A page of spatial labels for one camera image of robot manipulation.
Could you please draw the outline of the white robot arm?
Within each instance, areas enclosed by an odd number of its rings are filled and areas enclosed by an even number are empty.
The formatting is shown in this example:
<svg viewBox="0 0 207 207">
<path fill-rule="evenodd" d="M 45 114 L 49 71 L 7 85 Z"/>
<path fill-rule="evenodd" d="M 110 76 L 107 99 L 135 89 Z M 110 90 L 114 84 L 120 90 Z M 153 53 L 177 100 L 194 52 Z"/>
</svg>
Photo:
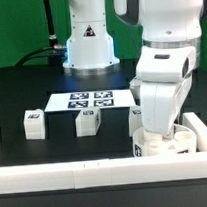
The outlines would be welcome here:
<svg viewBox="0 0 207 207">
<path fill-rule="evenodd" d="M 116 17 L 139 27 L 142 47 L 136 66 L 142 127 L 168 134 L 199 66 L 205 0 L 113 0 Z M 106 32 L 104 0 L 68 0 L 71 36 L 64 71 L 102 74 L 119 60 Z"/>
</svg>

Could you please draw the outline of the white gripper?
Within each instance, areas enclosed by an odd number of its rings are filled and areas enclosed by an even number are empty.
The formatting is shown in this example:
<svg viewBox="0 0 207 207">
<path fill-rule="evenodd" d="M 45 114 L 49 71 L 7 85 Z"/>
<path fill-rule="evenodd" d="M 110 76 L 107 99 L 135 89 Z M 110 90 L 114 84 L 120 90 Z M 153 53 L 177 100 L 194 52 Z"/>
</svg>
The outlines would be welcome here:
<svg viewBox="0 0 207 207">
<path fill-rule="evenodd" d="M 195 48 L 144 48 L 136 67 L 140 81 L 142 126 L 169 134 L 191 89 Z"/>
</svg>

